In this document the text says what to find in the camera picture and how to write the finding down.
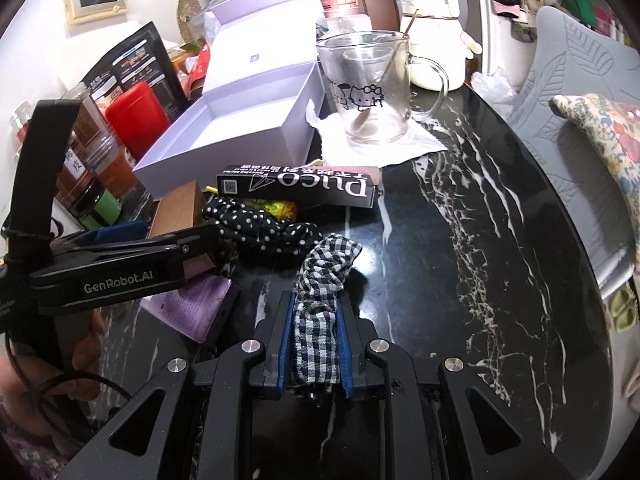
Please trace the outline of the person's left hand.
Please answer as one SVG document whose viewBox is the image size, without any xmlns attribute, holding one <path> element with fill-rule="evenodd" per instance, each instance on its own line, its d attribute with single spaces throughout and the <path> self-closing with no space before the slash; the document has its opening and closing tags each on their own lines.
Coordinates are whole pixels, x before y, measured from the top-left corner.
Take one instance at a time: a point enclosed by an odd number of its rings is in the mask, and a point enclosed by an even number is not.
<svg viewBox="0 0 640 480">
<path fill-rule="evenodd" d="M 100 367 L 101 346 L 99 336 L 103 333 L 103 321 L 98 310 L 91 315 L 91 323 L 84 319 L 84 339 L 76 341 L 69 356 L 60 356 L 58 344 L 40 354 L 24 354 L 23 346 L 12 342 L 11 350 L 1 355 L 1 406 L 17 425 L 24 426 L 33 434 L 44 436 L 47 429 L 40 429 L 37 402 L 29 386 L 38 390 L 45 382 L 73 370 L 96 374 Z"/>
</svg>

